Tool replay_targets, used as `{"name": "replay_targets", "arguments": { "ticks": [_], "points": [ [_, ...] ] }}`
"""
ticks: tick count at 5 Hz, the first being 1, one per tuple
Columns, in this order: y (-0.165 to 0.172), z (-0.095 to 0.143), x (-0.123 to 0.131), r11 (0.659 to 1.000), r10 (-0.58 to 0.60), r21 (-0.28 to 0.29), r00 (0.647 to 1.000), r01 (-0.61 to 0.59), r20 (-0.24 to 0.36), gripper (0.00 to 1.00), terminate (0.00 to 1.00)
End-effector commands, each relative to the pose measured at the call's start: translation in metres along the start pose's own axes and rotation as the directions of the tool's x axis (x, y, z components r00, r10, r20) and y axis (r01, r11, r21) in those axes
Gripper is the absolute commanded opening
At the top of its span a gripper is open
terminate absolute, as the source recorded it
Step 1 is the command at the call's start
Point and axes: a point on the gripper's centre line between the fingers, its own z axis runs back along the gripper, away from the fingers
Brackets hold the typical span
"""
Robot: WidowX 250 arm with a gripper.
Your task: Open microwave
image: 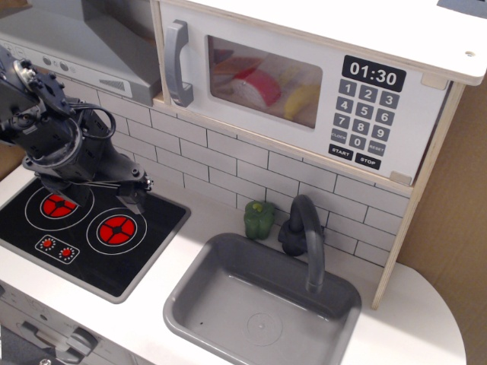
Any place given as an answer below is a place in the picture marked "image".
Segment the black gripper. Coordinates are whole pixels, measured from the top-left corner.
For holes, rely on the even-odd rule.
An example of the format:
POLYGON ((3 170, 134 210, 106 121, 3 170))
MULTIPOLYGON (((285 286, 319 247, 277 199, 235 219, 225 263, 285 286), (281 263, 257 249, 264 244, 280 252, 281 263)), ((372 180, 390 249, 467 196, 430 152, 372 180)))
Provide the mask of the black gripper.
POLYGON ((28 154, 23 167, 33 171, 44 187, 78 206, 85 206, 90 186, 116 190, 116 197, 133 214, 145 212, 146 192, 153 180, 129 157, 119 153, 110 139, 81 136, 67 145, 35 158, 28 154))

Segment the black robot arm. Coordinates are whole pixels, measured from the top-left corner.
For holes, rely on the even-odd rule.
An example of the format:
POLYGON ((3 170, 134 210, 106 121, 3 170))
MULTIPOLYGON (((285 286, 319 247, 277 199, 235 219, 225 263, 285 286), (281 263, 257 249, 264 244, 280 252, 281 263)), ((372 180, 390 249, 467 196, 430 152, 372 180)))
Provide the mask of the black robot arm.
POLYGON ((49 192, 84 206, 91 187, 104 187, 130 211, 143 213, 153 181, 115 150, 115 131, 111 112, 67 97, 55 74, 1 50, 1 141, 25 151, 23 167, 49 192))

